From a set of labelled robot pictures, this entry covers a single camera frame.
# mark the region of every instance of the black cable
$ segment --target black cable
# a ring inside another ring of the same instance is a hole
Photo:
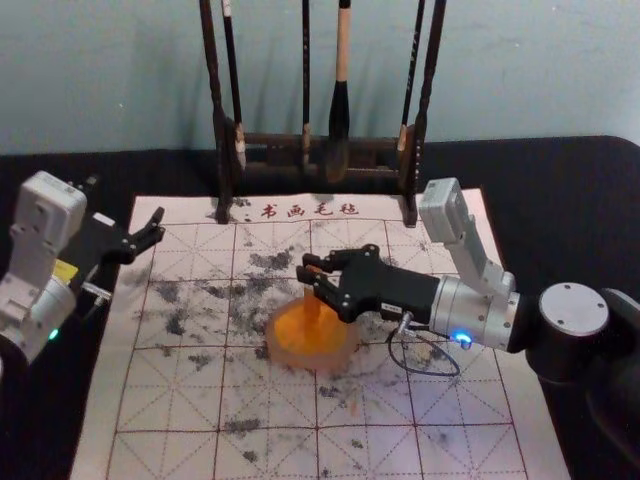
[[[415,326],[415,327],[409,326],[407,328],[409,330],[412,330],[412,331],[428,331],[429,330],[429,328],[425,327],[425,326]],[[409,373],[415,373],[417,375],[426,375],[426,376],[430,376],[430,377],[455,377],[455,376],[460,374],[460,366],[458,365],[458,362],[456,362],[455,359],[451,355],[449,355],[442,347],[440,347],[435,342],[432,342],[431,340],[428,340],[428,339],[426,339],[424,337],[421,337],[421,336],[418,336],[417,338],[420,339],[422,342],[428,344],[431,348],[433,348],[433,349],[437,350],[438,352],[440,352],[442,355],[444,355],[444,357],[449,361],[449,363],[451,365],[453,365],[453,368],[455,369],[455,371],[448,372],[448,373],[445,373],[445,372],[429,372],[429,371],[418,370],[416,368],[411,368],[411,367],[407,366],[406,361],[401,362],[400,360],[398,360],[398,358],[393,353],[393,349],[391,348],[393,339],[395,338],[397,333],[398,333],[398,329],[397,328],[393,329],[391,331],[391,333],[389,333],[389,336],[387,337],[386,343],[387,343],[387,349],[389,350],[389,356],[391,357],[391,360],[393,360],[393,363],[398,365],[403,370],[405,370],[405,371],[407,371]],[[400,345],[402,346],[402,349],[404,351],[405,343],[403,341],[400,341]]]

